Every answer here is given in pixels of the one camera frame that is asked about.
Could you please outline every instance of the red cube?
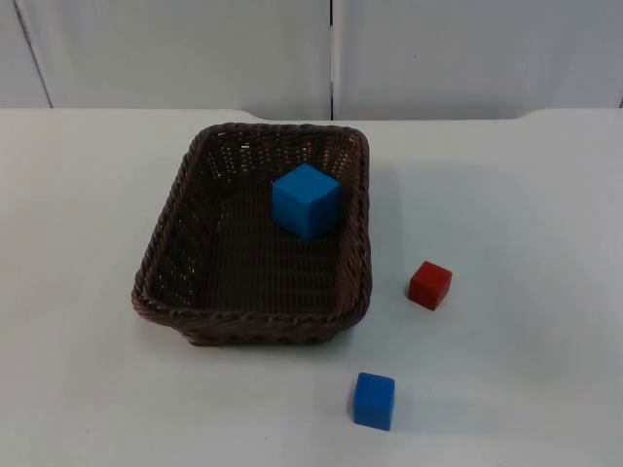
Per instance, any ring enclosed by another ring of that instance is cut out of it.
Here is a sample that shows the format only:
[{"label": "red cube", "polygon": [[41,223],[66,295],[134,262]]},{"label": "red cube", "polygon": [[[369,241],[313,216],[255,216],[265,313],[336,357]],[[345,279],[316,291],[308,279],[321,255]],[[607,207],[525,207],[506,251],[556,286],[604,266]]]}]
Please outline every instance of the red cube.
[{"label": "red cube", "polygon": [[409,283],[409,300],[428,309],[435,309],[450,289],[452,273],[424,261]]}]

